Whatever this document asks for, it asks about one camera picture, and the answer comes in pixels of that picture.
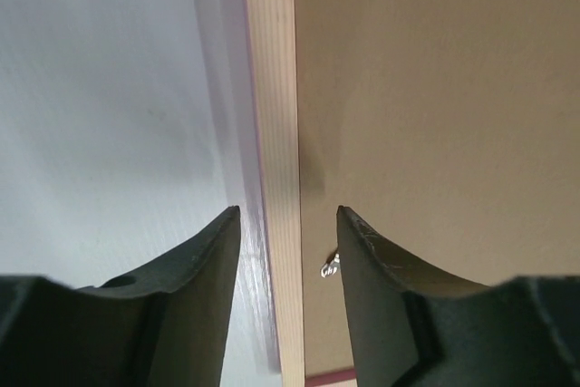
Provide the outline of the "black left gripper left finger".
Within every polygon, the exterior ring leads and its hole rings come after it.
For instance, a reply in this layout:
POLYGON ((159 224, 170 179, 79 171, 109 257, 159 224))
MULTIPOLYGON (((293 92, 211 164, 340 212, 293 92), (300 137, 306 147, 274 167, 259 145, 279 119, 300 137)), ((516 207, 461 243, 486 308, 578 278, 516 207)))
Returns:
POLYGON ((240 241, 240 210, 230 207, 99 287, 3 276, 1 383, 219 385, 240 241))

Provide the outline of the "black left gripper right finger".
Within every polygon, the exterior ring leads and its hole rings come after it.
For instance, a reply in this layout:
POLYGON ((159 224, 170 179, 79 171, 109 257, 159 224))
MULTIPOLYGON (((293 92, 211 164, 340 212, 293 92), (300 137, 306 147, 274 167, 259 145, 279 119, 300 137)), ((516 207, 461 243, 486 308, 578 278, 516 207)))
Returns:
POLYGON ((579 279, 487 286, 336 214, 343 295, 361 386, 576 386, 579 279))

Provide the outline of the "brown cardboard backing board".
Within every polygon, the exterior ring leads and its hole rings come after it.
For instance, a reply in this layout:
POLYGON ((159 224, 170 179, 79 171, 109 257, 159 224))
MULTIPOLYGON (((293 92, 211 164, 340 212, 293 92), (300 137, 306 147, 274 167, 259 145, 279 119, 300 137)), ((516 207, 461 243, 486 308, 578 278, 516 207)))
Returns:
POLYGON ((579 0, 295 0, 304 354, 353 364, 336 210, 483 284, 579 271, 579 0))

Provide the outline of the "pink wooden picture frame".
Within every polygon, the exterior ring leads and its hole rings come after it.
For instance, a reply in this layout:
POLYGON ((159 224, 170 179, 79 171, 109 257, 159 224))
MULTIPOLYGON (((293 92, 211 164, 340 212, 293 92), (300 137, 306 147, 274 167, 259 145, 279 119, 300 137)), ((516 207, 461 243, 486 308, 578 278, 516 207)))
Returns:
POLYGON ((278 351, 285 386, 354 386, 305 375, 295 0, 246 0, 278 351))

